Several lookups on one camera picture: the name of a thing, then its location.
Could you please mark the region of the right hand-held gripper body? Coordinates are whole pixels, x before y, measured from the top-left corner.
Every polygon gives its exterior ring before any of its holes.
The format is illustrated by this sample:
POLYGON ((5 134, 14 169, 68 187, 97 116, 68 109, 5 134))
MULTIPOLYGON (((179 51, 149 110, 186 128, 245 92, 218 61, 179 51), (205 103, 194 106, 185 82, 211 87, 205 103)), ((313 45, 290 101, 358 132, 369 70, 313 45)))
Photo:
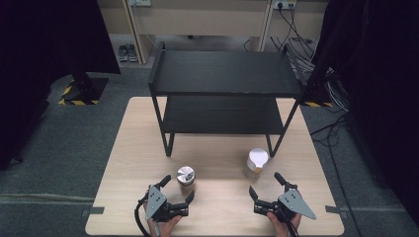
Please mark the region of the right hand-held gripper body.
POLYGON ((316 215, 301 194, 294 189, 284 192, 275 201, 255 200, 253 211, 262 215, 273 212, 281 222, 291 221, 297 213, 313 220, 316 219, 316 215))

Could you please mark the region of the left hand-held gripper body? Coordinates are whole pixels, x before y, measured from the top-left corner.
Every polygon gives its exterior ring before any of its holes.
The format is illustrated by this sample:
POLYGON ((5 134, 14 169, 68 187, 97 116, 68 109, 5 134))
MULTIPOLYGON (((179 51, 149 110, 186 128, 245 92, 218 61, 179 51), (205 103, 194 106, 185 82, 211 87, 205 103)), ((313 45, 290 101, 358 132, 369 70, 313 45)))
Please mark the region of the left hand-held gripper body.
POLYGON ((151 186, 147 195, 145 218, 154 221, 169 221, 175 216, 188 216, 189 204, 188 199, 182 203, 170 203, 156 186, 151 186))

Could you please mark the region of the steel cup with silver lid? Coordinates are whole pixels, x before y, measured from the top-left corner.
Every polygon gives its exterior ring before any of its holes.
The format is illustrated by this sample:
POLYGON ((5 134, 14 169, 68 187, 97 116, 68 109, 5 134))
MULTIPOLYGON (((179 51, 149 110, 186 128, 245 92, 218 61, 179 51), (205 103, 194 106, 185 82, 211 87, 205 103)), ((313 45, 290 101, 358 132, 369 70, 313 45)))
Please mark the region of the steel cup with silver lid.
POLYGON ((183 166, 177 171, 177 182, 181 193, 186 196, 195 189, 196 172, 190 166, 183 166))

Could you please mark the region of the black two-tier shelf rack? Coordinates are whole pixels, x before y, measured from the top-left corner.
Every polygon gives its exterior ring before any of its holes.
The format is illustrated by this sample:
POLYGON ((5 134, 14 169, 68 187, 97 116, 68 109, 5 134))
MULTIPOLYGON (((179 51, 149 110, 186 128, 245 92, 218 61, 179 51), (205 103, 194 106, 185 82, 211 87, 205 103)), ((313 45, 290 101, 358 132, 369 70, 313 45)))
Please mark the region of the black two-tier shelf rack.
POLYGON ((307 81, 293 49, 169 50, 160 43, 148 87, 167 156, 175 135, 262 134, 275 156, 307 81))

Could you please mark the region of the person's left hand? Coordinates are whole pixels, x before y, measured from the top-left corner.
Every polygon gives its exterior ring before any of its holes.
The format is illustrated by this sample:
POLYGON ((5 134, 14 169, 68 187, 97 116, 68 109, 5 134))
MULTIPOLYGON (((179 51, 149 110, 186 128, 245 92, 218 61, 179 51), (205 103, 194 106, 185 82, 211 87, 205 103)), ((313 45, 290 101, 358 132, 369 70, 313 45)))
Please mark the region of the person's left hand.
POLYGON ((154 221, 152 218, 150 218, 147 221, 147 224, 149 226, 150 236, 151 237, 171 237, 171 233, 173 229, 180 222, 181 219, 182 217, 180 215, 177 215, 167 222, 158 222, 159 232, 156 232, 154 221))

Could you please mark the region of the person's right hand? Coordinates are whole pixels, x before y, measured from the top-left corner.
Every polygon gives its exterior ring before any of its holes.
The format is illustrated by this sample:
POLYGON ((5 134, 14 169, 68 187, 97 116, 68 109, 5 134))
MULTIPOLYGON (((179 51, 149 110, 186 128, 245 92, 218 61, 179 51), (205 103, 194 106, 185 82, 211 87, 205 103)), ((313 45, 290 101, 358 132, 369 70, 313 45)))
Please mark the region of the person's right hand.
MULTIPOLYGON (((278 220, 276 215, 273 212, 267 213, 267 218, 272 223, 275 230, 275 237, 289 237, 289 229, 285 223, 282 223, 278 220)), ((291 220, 293 227, 298 229, 300 225, 301 215, 297 213, 295 217, 291 220)))

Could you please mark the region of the black stand base striped tape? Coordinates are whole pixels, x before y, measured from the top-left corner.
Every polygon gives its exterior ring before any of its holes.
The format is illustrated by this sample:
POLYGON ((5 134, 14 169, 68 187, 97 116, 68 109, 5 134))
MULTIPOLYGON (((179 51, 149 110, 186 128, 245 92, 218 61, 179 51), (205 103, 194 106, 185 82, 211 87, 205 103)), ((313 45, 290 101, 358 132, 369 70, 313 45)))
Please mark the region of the black stand base striped tape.
POLYGON ((306 87, 299 104, 301 106, 313 108, 331 108, 332 99, 330 98, 328 89, 324 84, 315 84, 306 87))
POLYGON ((58 103, 74 106, 97 105, 108 81, 108 78, 91 78, 88 75, 82 79, 73 79, 58 103))

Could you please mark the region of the black curtain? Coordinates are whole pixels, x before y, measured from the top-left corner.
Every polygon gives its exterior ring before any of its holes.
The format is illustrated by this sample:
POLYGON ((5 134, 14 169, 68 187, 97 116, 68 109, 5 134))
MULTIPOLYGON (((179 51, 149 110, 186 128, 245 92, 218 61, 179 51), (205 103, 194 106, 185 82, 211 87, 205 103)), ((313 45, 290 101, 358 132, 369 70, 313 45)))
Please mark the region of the black curtain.
POLYGON ((313 62, 339 75, 365 159, 419 228, 419 0, 328 0, 313 62))
POLYGON ((120 72, 98 0, 0 0, 0 169, 32 133, 51 84, 80 72, 120 72))

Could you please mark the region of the cream office desk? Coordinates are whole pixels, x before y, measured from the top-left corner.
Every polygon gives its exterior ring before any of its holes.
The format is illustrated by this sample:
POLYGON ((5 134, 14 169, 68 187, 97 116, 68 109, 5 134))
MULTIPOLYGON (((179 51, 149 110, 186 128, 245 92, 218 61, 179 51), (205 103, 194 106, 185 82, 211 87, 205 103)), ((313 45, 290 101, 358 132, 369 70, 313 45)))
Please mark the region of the cream office desk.
POLYGON ((244 37, 262 51, 269 38, 320 36, 330 0, 296 0, 294 9, 275 10, 274 0, 151 0, 132 7, 128 0, 97 0, 108 33, 126 35, 145 64, 158 36, 244 37))

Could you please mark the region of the grey table edge bracket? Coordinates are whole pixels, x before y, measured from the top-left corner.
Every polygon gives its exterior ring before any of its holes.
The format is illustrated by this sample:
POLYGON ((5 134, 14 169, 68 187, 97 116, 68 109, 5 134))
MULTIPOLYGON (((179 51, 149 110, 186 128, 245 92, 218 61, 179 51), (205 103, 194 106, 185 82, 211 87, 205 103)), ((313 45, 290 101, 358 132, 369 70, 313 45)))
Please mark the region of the grey table edge bracket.
POLYGON ((339 214, 341 218, 348 218, 348 214, 344 209, 337 206, 325 205, 325 211, 329 213, 339 214))
POLYGON ((83 209, 81 216, 83 217, 88 217, 91 214, 103 214, 104 213, 105 208, 103 206, 99 206, 99 207, 91 207, 89 209, 83 209))

